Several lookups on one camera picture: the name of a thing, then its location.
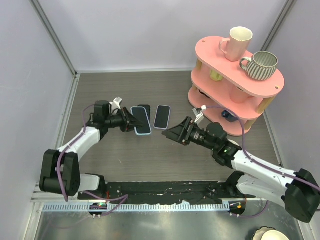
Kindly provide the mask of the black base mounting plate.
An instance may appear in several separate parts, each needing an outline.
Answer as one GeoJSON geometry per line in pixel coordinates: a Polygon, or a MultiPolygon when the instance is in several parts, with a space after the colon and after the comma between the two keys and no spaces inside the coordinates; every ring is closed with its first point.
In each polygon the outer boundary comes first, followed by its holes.
{"type": "Polygon", "coordinates": [[[191,205],[205,205],[221,203],[223,199],[254,198],[219,181],[108,182],[102,191],[92,193],[109,199],[128,195],[125,203],[129,205],[178,205],[183,201],[191,205]]]}

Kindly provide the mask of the white bowl on table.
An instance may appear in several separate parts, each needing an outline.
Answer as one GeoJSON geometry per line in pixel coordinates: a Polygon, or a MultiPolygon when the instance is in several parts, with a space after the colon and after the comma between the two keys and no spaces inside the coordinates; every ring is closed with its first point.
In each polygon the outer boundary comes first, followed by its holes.
{"type": "Polygon", "coordinates": [[[242,147],[236,141],[230,139],[229,142],[236,145],[240,150],[242,150],[242,147]]]}

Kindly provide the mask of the pink tall mug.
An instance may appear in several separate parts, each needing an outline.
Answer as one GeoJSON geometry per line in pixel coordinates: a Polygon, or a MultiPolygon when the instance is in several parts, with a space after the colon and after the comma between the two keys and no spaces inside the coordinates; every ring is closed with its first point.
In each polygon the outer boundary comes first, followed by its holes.
{"type": "Polygon", "coordinates": [[[250,29],[243,26],[233,27],[229,31],[229,37],[220,40],[218,48],[227,60],[236,62],[244,56],[252,38],[253,32],[250,29]]]}

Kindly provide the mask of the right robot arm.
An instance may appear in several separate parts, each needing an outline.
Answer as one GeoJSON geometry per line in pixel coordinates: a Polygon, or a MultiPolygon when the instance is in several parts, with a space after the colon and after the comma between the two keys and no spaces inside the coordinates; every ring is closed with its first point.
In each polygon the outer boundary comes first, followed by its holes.
{"type": "Polygon", "coordinates": [[[320,187],[309,171],[293,171],[249,154],[228,140],[227,133],[217,122],[201,129],[186,117],[179,125],[164,130],[162,135],[184,146],[194,143],[209,149],[218,164],[240,174],[237,180],[225,186],[230,197],[243,194],[263,198],[285,208],[303,223],[310,223],[318,210],[320,187]]]}

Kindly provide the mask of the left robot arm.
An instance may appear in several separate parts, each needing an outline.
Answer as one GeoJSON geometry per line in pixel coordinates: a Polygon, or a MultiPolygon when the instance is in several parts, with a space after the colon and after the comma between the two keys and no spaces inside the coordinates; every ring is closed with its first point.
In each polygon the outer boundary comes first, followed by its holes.
{"type": "Polygon", "coordinates": [[[83,120],[80,132],[68,143],[58,149],[48,149],[42,160],[39,188],[42,192],[63,195],[66,201],[77,193],[90,194],[100,200],[107,192],[102,175],[82,174],[80,160],[109,129],[119,128],[131,132],[143,126],[126,107],[121,107],[122,99],[112,102],[98,100],[91,105],[93,112],[89,120],[83,120]]]}

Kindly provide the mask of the grey striped mug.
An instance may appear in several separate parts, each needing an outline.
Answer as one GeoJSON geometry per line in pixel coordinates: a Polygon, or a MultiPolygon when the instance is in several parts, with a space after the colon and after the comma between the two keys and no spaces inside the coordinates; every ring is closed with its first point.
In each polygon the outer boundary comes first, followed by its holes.
{"type": "Polygon", "coordinates": [[[243,57],[239,66],[248,77],[256,81],[265,81],[271,78],[277,70],[278,58],[271,52],[259,51],[251,57],[243,57]]]}

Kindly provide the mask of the yellow cup on shelf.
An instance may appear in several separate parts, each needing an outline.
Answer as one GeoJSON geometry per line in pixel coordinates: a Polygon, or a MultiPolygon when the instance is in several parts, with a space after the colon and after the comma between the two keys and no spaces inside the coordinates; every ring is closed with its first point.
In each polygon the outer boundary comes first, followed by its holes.
{"type": "Polygon", "coordinates": [[[210,75],[210,78],[215,82],[219,82],[219,81],[221,81],[223,79],[222,75],[220,75],[218,72],[216,72],[216,71],[214,71],[212,69],[210,70],[209,75],[210,75]]]}

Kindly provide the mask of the pink cup middle shelf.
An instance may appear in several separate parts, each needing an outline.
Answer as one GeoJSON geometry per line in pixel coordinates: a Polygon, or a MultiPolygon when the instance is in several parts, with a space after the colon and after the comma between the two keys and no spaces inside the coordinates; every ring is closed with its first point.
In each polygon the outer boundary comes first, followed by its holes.
{"type": "Polygon", "coordinates": [[[230,92],[230,99],[236,104],[244,103],[250,96],[237,86],[233,86],[230,92]]]}

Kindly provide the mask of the pink three-tier shelf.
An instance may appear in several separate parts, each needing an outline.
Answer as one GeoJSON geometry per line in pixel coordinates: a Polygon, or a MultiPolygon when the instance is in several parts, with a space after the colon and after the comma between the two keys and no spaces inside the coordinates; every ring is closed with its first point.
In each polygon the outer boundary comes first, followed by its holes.
{"type": "Polygon", "coordinates": [[[207,36],[196,44],[197,62],[191,72],[192,87],[188,92],[188,100],[195,108],[206,105],[208,109],[204,111],[204,116],[212,122],[221,124],[229,135],[237,137],[251,129],[284,88],[285,79],[279,70],[264,81],[250,78],[237,61],[229,61],[219,50],[221,39],[221,36],[207,36]],[[223,79],[212,80],[210,70],[218,72],[223,79]],[[231,101],[230,93],[233,86],[242,89],[249,98],[243,103],[231,101]],[[228,122],[221,115],[224,110],[233,114],[238,120],[228,122]]]}

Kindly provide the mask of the aluminium rail with slots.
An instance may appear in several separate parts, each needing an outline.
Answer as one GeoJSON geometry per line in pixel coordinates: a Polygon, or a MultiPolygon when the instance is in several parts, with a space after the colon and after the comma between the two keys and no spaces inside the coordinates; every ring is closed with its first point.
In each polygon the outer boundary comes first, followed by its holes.
{"type": "Polygon", "coordinates": [[[42,207],[43,212],[107,212],[112,209],[116,212],[220,212],[229,211],[230,205],[227,201],[219,204],[190,204],[183,201],[172,205],[150,205],[150,204],[116,204],[109,203],[107,207],[98,207],[96,202],[48,202],[42,207]]]}

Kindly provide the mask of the blue object bottom shelf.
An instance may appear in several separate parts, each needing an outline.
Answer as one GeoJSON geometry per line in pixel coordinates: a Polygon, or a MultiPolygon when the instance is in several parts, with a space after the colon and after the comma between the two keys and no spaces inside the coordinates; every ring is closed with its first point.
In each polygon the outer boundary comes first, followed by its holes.
{"type": "Polygon", "coordinates": [[[227,110],[222,111],[221,116],[228,122],[233,123],[238,120],[236,116],[228,112],[227,110]]]}

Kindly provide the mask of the cream bowl bottom corner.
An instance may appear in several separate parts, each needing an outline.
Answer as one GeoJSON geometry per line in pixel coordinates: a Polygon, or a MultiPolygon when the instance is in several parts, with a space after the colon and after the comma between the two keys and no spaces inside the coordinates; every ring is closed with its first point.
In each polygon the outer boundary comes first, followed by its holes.
{"type": "Polygon", "coordinates": [[[262,226],[257,229],[252,238],[252,240],[289,240],[289,238],[282,232],[267,226],[262,226]]]}

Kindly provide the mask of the black phone case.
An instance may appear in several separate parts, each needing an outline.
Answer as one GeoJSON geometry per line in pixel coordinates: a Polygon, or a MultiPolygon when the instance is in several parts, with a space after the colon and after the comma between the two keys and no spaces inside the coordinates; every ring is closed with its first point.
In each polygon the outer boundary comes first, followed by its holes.
{"type": "Polygon", "coordinates": [[[139,104],[138,107],[143,107],[146,110],[148,121],[151,120],[151,107],[149,104],[139,104]]]}

